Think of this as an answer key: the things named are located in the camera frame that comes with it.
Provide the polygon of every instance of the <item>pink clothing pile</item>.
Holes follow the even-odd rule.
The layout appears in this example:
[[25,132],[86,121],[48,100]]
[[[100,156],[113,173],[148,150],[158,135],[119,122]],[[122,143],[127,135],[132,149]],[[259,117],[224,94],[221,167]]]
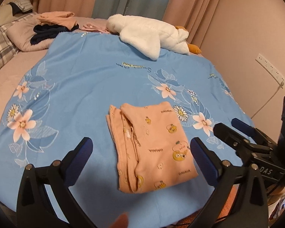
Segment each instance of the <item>pink clothing pile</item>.
[[88,32],[103,32],[110,34],[110,32],[101,25],[101,23],[97,23],[97,21],[94,22],[87,22],[85,25],[80,27],[81,30],[83,31],[88,31]]
[[42,13],[37,19],[40,21],[40,25],[60,25],[71,30],[73,26],[77,25],[76,19],[73,16],[73,12],[54,11]]
[[119,190],[144,193],[195,178],[189,143],[169,102],[110,106],[106,116],[115,142]]

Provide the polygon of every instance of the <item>power strip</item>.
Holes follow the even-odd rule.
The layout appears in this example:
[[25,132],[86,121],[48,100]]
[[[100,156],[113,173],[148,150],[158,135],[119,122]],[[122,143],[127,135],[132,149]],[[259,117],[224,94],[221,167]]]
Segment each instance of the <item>power strip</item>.
[[282,82],[284,82],[285,85],[285,77],[265,57],[259,54],[256,58],[256,61],[262,65],[269,74],[271,74],[271,76],[278,82],[279,85],[281,85]]

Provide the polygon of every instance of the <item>screw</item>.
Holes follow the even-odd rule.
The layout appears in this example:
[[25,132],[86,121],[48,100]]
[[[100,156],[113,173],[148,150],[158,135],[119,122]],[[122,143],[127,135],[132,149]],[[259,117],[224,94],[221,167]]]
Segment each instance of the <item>screw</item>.
[[55,161],[52,163],[52,165],[53,165],[53,166],[59,166],[60,163],[61,163],[60,160],[55,160]]
[[222,161],[222,164],[223,164],[224,166],[226,166],[226,167],[228,167],[228,166],[231,165],[231,163],[230,163],[228,160],[223,160],[223,161]]
[[257,166],[256,164],[252,164],[252,165],[251,165],[251,168],[254,169],[254,170],[257,170],[257,169],[258,169],[258,166]]
[[28,165],[25,167],[26,170],[30,170],[30,169],[32,169],[32,168],[33,168],[33,166],[32,166],[31,164],[28,164]]

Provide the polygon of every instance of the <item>pink wall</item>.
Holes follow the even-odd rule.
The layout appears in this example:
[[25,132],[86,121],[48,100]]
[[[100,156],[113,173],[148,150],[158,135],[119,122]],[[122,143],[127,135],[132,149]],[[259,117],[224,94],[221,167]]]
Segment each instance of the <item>pink wall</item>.
[[[274,94],[277,82],[255,61],[261,53],[285,77],[283,0],[219,0],[201,45],[235,100],[252,116]],[[278,139],[285,87],[253,118],[259,129]]]

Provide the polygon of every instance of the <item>plaid pillow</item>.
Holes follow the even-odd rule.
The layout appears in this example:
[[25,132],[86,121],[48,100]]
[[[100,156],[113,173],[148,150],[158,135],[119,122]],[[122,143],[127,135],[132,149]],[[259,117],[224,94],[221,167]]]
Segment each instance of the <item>plaid pillow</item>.
[[14,23],[22,20],[28,20],[32,18],[37,13],[29,13],[25,14],[13,22],[4,24],[0,26],[0,69],[11,60],[19,51],[19,49],[9,40],[6,35],[6,31],[9,27],[11,27]]
[[33,9],[33,5],[30,0],[16,0],[12,1],[12,3],[16,4],[23,13]]

